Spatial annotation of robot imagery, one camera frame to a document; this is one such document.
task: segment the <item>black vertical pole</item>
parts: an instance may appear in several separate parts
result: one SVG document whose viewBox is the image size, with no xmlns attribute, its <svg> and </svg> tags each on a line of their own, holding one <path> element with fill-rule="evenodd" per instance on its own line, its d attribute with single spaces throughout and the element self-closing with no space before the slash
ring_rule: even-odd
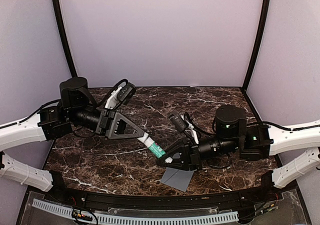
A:
<svg viewBox="0 0 320 225">
<path fill-rule="evenodd" d="M 248 69 L 246 71 L 245 79 L 244 79 L 244 82 L 243 82 L 243 85 L 242 85 L 242 89 L 245 92 L 248 89 L 248 86 L 249 86 L 249 83 L 250 83 L 252 74 L 254 72 L 256 62 L 257 62 L 257 57 L 258 57 L 258 54 L 259 54 L 259 49 L 260 49 L 262 37 L 263 37 L 263 34 L 264 34 L 264 30 L 265 30 L 269 3 L 270 3 L 270 0 L 263 0 L 263 2 L 262 2 L 262 9 L 261 9 L 261 14 L 260 14 L 258 30 L 256 32 L 256 37 L 255 37 L 255 41 L 254 41 L 254 46 L 253 46 L 253 50 L 252 50 L 249 66 L 248 66 Z"/>
<path fill-rule="evenodd" d="M 71 76 L 73 78 L 78 77 L 76 67 L 75 67 L 74 61 L 71 56 L 71 51 L 70 51 L 70 47 L 69 47 L 69 43 L 68 43 L 68 39 L 67 39 L 64 21 L 63 21 L 62 14 L 61 14 L 59 0 L 52 0 L 52 3 L 53 3 L 56 24 L 58 26 L 58 30 L 59 30 L 60 39 L 61 39 L 62 47 L 64 50 L 66 62 L 68 64 Z"/>
</svg>

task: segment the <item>black frame edge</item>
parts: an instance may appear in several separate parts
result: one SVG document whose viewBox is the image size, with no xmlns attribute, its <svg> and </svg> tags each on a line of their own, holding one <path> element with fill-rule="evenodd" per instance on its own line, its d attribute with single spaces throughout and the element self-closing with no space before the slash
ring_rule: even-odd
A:
<svg viewBox="0 0 320 225">
<path fill-rule="evenodd" d="M 66 62 L 68 64 L 70 74 L 71 74 L 71 76 L 73 78 L 74 77 L 78 77 L 78 74 L 77 74 L 77 71 L 76 71 L 76 67 L 75 67 L 74 61 L 72 59 L 72 55 L 71 55 L 68 39 L 67 39 L 65 25 L 64 25 L 64 21 L 63 21 L 63 18 L 62 18 L 62 13 L 61 13 L 60 2 L 59 2 L 59 0 L 52 0 L 52 4 L 53 4 L 55 20 L 56 20 L 56 24 L 58 26 L 58 30 L 59 30 L 59 34 L 60 34 L 60 39 L 61 39 L 61 43 L 62 43 L 64 55 L 65 55 L 65 59 L 66 59 Z"/>
<path fill-rule="evenodd" d="M 255 41 L 254 41 L 254 45 L 253 45 L 253 50 L 252 50 L 250 62 L 249 62 L 249 65 L 248 65 L 248 69 L 246 71 L 246 75 L 245 75 L 245 78 L 244 78 L 244 82 L 243 82 L 243 85 L 242 85 L 242 88 L 243 88 L 244 91 L 247 91 L 247 89 L 249 87 L 249 83 L 250 83 L 252 74 L 254 72 L 256 62 L 257 62 L 259 49 L 260 49 L 262 37 L 264 35 L 266 21 L 267 21 L 269 3 L 270 3 L 270 0 L 263 0 L 263 2 L 262 2 L 260 20 L 259 20 L 258 29 L 257 29 L 257 32 L 256 32 L 256 37 L 255 37 Z"/>
<path fill-rule="evenodd" d="M 240 87 L 240 91 L 241 91 L 241 93 L 242 93 L 245 101 L 248 103 L 248 105 L 249 105 L 249 107 L 250 107 L 253 115 L 255 116 L 256 121 L 257 121 L 257 122 L 261 122 L 261 121 L 262 121 L 262 120 L 261 120 L 261 117 L 260 117 L 258 111 L 256 110 L 254 104 L 252 103 L 250 97 L 248 96 L 246 90 L 244 90 L 242 87 Z"/>
<path fill-rule="evenodd" d="M 20 209 L 19 209 L 18 217 L 16 218 L 15 225 L 21 225 L 22 217 L 24 215 L 24 211 L 25 211 L 25 208 L 26 208 L 26 205 L 27 205 L 27 200 L 29 198 L 29 193 L 30 193 L 31 190 L 32 190 L 31 186 L 28 186 L 26 188 L 26 191 L 24 193 L 23 200 L 22 200 L 22 203 L 21 203 L 21 206 L 20 206 Z"/>
<path fill-rule="evenodd" d="M 298 199 L 302 205 L 302 209 L 305 215 L 305 219 L 308 222 L 308 225 L 311 225 L 311 220 L 307 211 L 307 208 L 305 206 L 304 199 L 301 195 L 301 191 L 299 189 L 299 186 L 296 181 L 291 182 L 283 189 L 276 189 L 274 190 L 275 193 L 281 194 L 285 191 L 290 191 L 292 189 L 296 189 L 298 193 Z M 242 201 L 241 197 L 246 197 L 249 199 L 257 198 L 257 194 L 261 194 L 261 192 L 265 190 L 262 190 L 261 187 L 252 187 L 237 191 L 230 191 L 230 192 L 222 192 L 222 193 L 212 193 L 207 194 L 206 197 L 208 199 L 200 199 L 203 197 L 203 195 L 189 195 L 189 196 L 181 196 L 178 197 L 180 201 L 177 200 L 177 197 L 158 197 L 157 199 L 154 199 L 152 196 L 130 196 L 130 195 L 113 195 L 113 194 L 107 194 L 107 193 L 96 193 L 96 192 L 90 192 L 90 191 L 82 191 L 78 189 L 73 188 L 67 188 L 67 192 L 70 193 L 75 200 L 77 201 L 78 206 L 81 208 L 85 208 L 87 210 L 90 210 L 94 212 L 95 210 L 99 211 L 107 211 L 109 208 L 127 208 L 127 209 L 140 209 L 140 210 L 184 210 L 184 209 L 195 209 L 195 208 L 208 208 L 208 207 L 225 207 L 222 208 L 221 211 L 232 209 L 233 211 L 243 211 L 247 209 L 253 208 L 254 204 L 246 203 Z M 46 192 L 43 192 L 37 188 L 28 186 L 27 191 L 25 193 L 22 205 L 20 207 L 20 213 L 17 218 L 16 225 L 21 224 L 23 211 L 26 207 L 26 203 L 28 200 L 28 196 L 30 192 L 37 192 L 40 194 L 44 194 L 44 199 L 57 202 L 57 200 L 53 200 L 51 195 L 48 195 Z M 99 197 L 99 201 L 97 200 L 97 203 L 99 204 L 99 208 L 96 207 L 96 205 L 93 203 L 92 198 Z M 143 200 L 144 203 L 137 204 L 135 200 Z M 155 206 L 155 203 L 158 204 L 158 200 L 161 200 L 165 203 L 168 203 L 172 205 L 172 207 L 164 206 L 165 204 L 162 204 L 162 206 Z M 60 202 L 62 204 L 67 204 L 72 206 L 72 202 Z"/>
<path fill-rule="evenodd" d="M 297 183 L 297 180 L 294 180 L 294 183 L 296 183 L 296 193 L 298 194 L 298 199 L 300 200 L 300 203 L 301 203 L 301 206 L 302 206 L 302 210 L 303 210 L 303 213 L 304 213 L 304 216 L 305 216 L 305 220 L 306 220 L 307 224 L 312 225 L 310 214 L 308 212 L 305 199 L 304 199 L 304 197 L 303 197 L 303 195 L 301 193 L 301 190 L 300 190 L 300 187 L 299 187 L 299 185 Z"/>
<path fill-rule="evenodd" d="M 49 155 L 50 155 L 52 149 L 54 148 L 55 143 L 56 143 L 56 139 L 53 140 L 53 142 L 51 143 L 51 147 L 50 147 L 50 150 L 48 151 L 48 154 L 47 154 L 47 156 L 46 156 L 46 158 L 45 158 L 44 164 L 43 164 L 43 166 L 42 166 L 42 170 L 44 170 L 44 169 L 45 169 L 45 166 L 47 165 L 47 161 L 48 161 Z"/>
</svg>

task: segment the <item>gray cloth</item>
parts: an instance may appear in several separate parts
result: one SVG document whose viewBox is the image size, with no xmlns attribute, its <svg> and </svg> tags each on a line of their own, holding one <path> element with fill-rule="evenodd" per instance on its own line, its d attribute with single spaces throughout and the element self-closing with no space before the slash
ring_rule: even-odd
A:
<svg viewBox="0 0 320 225">
<path fill-rule="evenodd" d="M 194 171 L 183 171 L 167 167 L 160 182 L 172 188 L 185 192 L 193 175 Z"/>
</svg>

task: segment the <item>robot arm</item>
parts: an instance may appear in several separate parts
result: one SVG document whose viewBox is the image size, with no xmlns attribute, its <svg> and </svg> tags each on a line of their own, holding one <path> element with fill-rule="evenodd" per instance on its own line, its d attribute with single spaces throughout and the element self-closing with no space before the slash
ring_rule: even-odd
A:
<svg viewBox="0 0 320 225">
<path fill-rule="evenodd" d="M 177 112 L 170 114 L 169 118 L 181 133 L 188 126 Z M 212 128 L 215 128 L 214 136 L 207 136 L 197 143 L 184 138 L 169 147 L 166 154 L 157 159 L 157 164 L 187 171 L 201 170 L 203 160 L 237 149 L 240 158 L 247 161 L 266 159 L 286 151 L 307 149 L 285 166 L 262 176 L 261 185 L 279 189 L 320 165 L 320 120 L 289 127 L 268 126 L 263 122 L 247 126 L 245 111 L 226 105 L 216 111 Z M 180 154 L 180 158 L 174 158 L 171 163 L 164 162 L 166 157 L 176 153 Z"/>
<path fill-rule="evenodd" d="M 0 125 L 0 178 L 30 185 L 44 192 L 54 186 L 64 187 L 60 173 L 28 166 L 14 160 L 4 150 L 31 142 L 61 138 L 73 132 L 72 124 L 84 126 L 108 139 L 136 138 L 157 158 L 163 156 L 165 152 L 148 133 L 117 111 L 120 105 L 129 102 L 136 91 L 136 87 L 128 81 L 124 87 L 120 83 L 112 88 L 105 108 L 100 111 L 97 110 L 98 103 L 88 91 L 87 80 L 83 77 L 71 78 L 60 84 L 61 100 L 58 105 L 42 108 L 23 120 Z M 134 132 L 127 134 L 127 126 L 131 126 Z"/>
<path fill-rule="evenodd" d="M 271 182 L 271 185 L 279 189 L 284 188 L 293 180 L 320 165 L 319 124 L 320 120 L 288 126 L 291 131 L 270 126 L 268 129 L 269 136 L 274 141 L 273 144 L 270 145 L 270 156 L 297 149 L 307 148 L 307 150 L 288 164 L 267 173 L 265 175 L 269 178 L 267 183 Z"/>
</svg>

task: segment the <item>white cable tray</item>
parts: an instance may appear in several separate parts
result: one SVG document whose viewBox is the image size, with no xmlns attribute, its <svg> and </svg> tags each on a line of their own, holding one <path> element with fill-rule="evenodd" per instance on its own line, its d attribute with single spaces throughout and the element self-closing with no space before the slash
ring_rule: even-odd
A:
<svg viewBox="0 0 320 225">
<path fill-rule="evenodd" d="M 72 207 L 58 205 L 48 201 L 33 199 L 33 207 L 46 211 L 48 213 L 66 218 L 72 218 Z M 92 217 L 89 212 L 82 211 L 82 214 Z M 107 214 L 95 213 L 99 225 L 216 225 L 238 221 L 238 212 L 228 212 L 207 216 L 178 217 L 178 218 L 143 218 L 113 216 Z"/>
</svg>

